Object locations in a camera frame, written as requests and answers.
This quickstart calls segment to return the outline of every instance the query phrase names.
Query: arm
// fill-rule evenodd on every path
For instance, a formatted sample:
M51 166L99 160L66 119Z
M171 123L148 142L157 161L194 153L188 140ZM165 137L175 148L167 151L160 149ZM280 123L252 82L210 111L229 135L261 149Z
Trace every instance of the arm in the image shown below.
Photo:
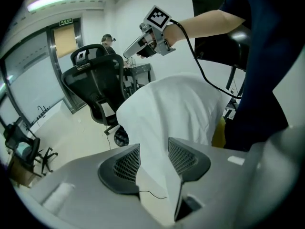
M180 24L184 27L189 38L198 38L228 33L244 21L244 19L230 13L213 10L181 21ZM177 41L185 39L181 29L175 24L167 26L164 35L171 46Z

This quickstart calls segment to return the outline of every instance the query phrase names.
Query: dark blue sleeve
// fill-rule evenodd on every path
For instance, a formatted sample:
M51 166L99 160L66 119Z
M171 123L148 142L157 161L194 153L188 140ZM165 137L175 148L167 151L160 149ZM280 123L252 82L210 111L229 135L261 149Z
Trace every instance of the dark blue sleeve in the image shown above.
M248 0L224 0L219 10L236 15L242 19L251 18L251 10Z

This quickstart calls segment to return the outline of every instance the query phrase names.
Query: floor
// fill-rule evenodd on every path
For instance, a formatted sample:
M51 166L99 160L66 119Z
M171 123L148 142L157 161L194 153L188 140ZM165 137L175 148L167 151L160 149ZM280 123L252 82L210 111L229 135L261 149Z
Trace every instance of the floor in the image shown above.
M107 127L92 120L88 106L75 113L72 121L74 128L70 131L69 136L60 138L61 141L52 147L54 152L58 152L58 156L50 159L50 169L55 171L74 159L104 152L110 148L119 148L113 139L119 126L109 131L110 134L107 137L104 134ZM35 172L41 173L41 166L38 163L35 166ZM33 185L38 181L39 178L34 180ZM173 213L170 212L166 192L162 188L155 187L157 184L141 168L137 174L136 184L140 191L149 191L150 189L158 191L158 194L155 194L158 198L149 192L140 192L141 203L162 225L173 224Z

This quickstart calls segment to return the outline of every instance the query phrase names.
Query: black chair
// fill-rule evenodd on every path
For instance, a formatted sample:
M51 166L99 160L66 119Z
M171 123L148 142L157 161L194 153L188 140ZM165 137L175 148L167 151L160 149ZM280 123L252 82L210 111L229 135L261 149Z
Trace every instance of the black chair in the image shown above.
M110 126L104 131L108 135L118 125L118 121L116 114L106 117L102 104L108 103L116 113L126 99L122 84L123 59L117 54L108 55L100 44L92 44L73 52L71 61L74 67L62 74L61 81L89 106L94 121ZM119 79L115 67L120 68ZM122 132L122 127L116 134L128 141L128 138L124 138L127 134Z
M34 173L35 175L41 177L39 174L33 172L34 168L34 160L36 160L38 163L42 163L41 173L45 176L46 173L43 172L44 167L48 169L49 172L53 172L53 170L50 170L48 165L48 160L54 156L58 155L58 153L52 153L49 154L49 151L53 151L52 148L48 148L47 152L44 156L40 154L39 151L39 145L40 145L40 138L35 138L34 140L31 138L28 138L19 128L17 124L9 124L4 133L5 137L5 146L9 149L12 149L14 152L14 155L18 158L21 165L28 171ZM20 144L26 143L29 146L27 146L25 149L22 149L22 153L19 152Z

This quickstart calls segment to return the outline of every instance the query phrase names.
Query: exit sign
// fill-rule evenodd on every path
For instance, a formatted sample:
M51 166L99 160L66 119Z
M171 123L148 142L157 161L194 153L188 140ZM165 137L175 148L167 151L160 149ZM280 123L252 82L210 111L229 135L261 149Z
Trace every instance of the exit sign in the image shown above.
M61 20L61 21L59 21L59 26L66 25L66 24L71 24L71 23L73 23L72 18L71 19L66 19L66 20Z

